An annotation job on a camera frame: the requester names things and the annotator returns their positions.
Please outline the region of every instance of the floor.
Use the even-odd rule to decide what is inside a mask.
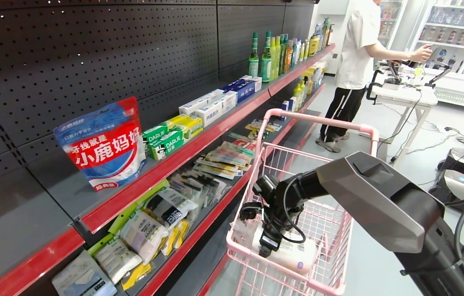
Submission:
[[[330,100],[334,94],[335,87],[333,85],[333,78],[326,77],[327,86],[309,107],[314,111],[325,113],[329,107]],[[400,111],[398,108],[391,107],[389,109],[385,105],[372,105],[370,101],[363,101],[360,111],[354,120],[355,123],[367,123],[376,127],[381,135],[389,136],[394,130],[399,114],[395,112]],[[413,115],[411,122],[415,122],[416,117]],[[407,178],[410,178],[417,184],[428,183],[434,180],[435,167],[437,163],[444,159],[446,153],[450,148],[463,146],[452,136],[453,132],[446,132],[444,127],[449,126],[458,129],[464,135],[464,109],[452,105],[437,105],[428,117],[428,123],[424,125],[424,129],[420,131],[416,137],[412,148],[422,149],[429,146],[434,146],[440,142],[444,142],[446,137],[450,138],[443,144],[429,148],[427,150],[411,153],[407,155],[399,167],[397,168]],[[401,144],[406,139],[409,131],[414,128],[414,124],[407,124],[403,131],[397,136],[395,141],[388,149],[389,158],[395,155]],[[351,138],[341,144],[343,149],[340,154],[331,154],[324,149],[318,147],[314,142],[314,136],[319,132],[319,126],[316,131],[311,135],[307,144],[303,147],[305,152],[321,155],[329,158],[343,157],[357,150],[366,150],[368,140],[357,134],[352,134]],[[297,173],[312,169],[318,164],[314,162],[297,161],[290,168],[291,172]],[[425,184],[421,187],[428,189],[431,184]],[[322,200],[328,204],[332,201]],[[447,210],[444,219],[454,229],[458,220],[459,213],[454,210]],[[464,244],[464,228],[462,231],[461,242]],[[386,251],[382,246],[373,240],[357,223],[354,223],[352,232],[352,239],[350,243],[348,267],[346,271],[346,289],[344,296],[416,296],[421,295],[418,288],[412,283],[409,277],[400,275],[399,270],[402,269],[401,264],[397,261],[393,253]],[[291,294],[289,291],[281,292],[281,289],[270,287],[270,284],[265,283],[262,292],[253,291],[249,285],[243,285],[239,293],[236,290],[239,283],[239,276],[242,268],[239,264],[233,261],[228,262],[224,271],[221,273],[219,279],[215,282],[211,291],[208,293],[210,296],[228,296],[228,295],[267,295],[275,296],[282,295],[296,295]],[[259,289],[260,279],[254,278],[253,274],[247,274],[244,279],[245,282],[250,282]]]

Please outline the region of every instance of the person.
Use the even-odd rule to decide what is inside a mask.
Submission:
[[[334,99],[326,118],[352,122],[371,81],[373,59],[412,60],[425,62],[431,56],[430,44],[414,52],[398,52],[386,49],[379,41],[382,0],[358,0],[349,17],[341,58],[335,77]],[[322,125],[316,144],[330,152],[339,153],[337,142],[349,138],[347,129]]]

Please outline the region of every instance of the shopping basket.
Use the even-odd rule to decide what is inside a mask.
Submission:
[[[272,174],[283,180],[296,173],[303,172],[292,169],[292,163],[296,161],[302,164],[312,164],[313,167],[310,169],[317,167],[318,163],[321,165],[332,161],[332,159],[314,154],[262,142],[263,131],[271,116],[286,116],[296,120],[308,120],[367,133],[371,136],[370,153],[376,156],[379,135],[378,131],[371,126],[286,112],[281,109],[270,109],[266,112],[258,133],[254,165],[252,167],[253,172],[241,204],[252,201],[263,202],[262,198],[252,191],[254,183],[256,183],[260,174]],[[307,239],[316,241],[318,248],[314,266],[305,275],[298,274],[263,258],[257,252],[245,246],[245,243],[243,243],[245,237],[241,232],[237,231],[236,226],[239,226],[240,223],[242,225],[245,225],[245,223],[258,223],[262,219],[261,215],[258,214],[256,220],[240,221],[241,207],[239,208],[231,224],[232,227],[226,236],[228,257],[242,265],[236,296],[316,296],[321,294],[340,296],[343,294],[353,224],[352,217],[332,197],[322,197],[319,201],[307,201],[297,223],[298,227],[307,236]]]

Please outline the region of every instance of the black pants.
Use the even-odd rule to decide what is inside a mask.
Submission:
[[[336,88],[334,99],[325,115],[326,118],[352,122],[356,113],[360,109],[366,88],[361,90],[347,90],[345,88]],[[322,125],[320,138],[324,142],[334,142],[337,137],[347,133],[347,129],[341,127]]]

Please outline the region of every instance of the sneaker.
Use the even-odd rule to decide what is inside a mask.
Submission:
[[[330,151],[330,152],[333,152],[333,153],[341,152],[341,148],[339,148],[339,146],[337,146],[336,142],[325,142],[324,140],[317,138],[316,139],[316,144],[318,144],[319,146],[322,146],[327,151]]]
[[[343,136],[337,138],[337,141],[340,141],[340,140],[342,140],[342,141],[343,141],[343,140],[348,140],[350,136],[351,136],[351,134],[349,134],[349,133],[347,132],[347,133],[345,133],[345,135],[343,135]]]

